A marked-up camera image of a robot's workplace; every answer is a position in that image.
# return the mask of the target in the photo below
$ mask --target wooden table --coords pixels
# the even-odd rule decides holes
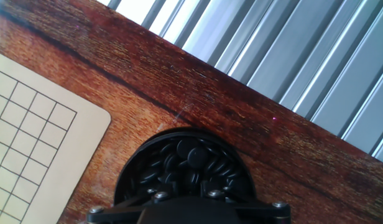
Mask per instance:
[[[110,206],[132,153],[178,126],[236,146],[295,223],[383,223],[383,163],[96,1],[0,0],[0,53],[112,116],[60,223]]]

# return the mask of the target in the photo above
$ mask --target screw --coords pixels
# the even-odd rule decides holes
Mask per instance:
[[[104,210],[104,208],[102,206],[97,205],[97,206],[94,206],[90,209],[90,213],[99,213],[103,210]]]
[[[168,193],[167,192],[157,192],[154,197],[157,198],[157,199],[162,199],[162,198],[165,198],[168,196]]]
[[[282,207],[288,205],[288,203],[286,203],[286,202],[274,202],[272,205],[276,208],[282,208]]]
[[[212,191],[208,192],[208,196],[210,196],[210,197],[218,197],[220,195],[222,195],[222,191],[220,191],[220,190],[212,190]]]
[[[149,194],[155,193],[155,190],[154,189],[147,189],[147,193],[149,193]]]

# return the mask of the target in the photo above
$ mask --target beige board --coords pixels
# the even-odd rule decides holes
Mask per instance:
[[[56,223],[110,120],[0,54],[0,224]]]

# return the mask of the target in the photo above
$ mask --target corrugated metal wall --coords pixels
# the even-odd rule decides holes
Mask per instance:
[[[101,0],[383,162],[383,0]]]

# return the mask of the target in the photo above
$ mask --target grid lines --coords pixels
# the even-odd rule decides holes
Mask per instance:
[[[0,220],[21,223],[76,114],[0,71]]]

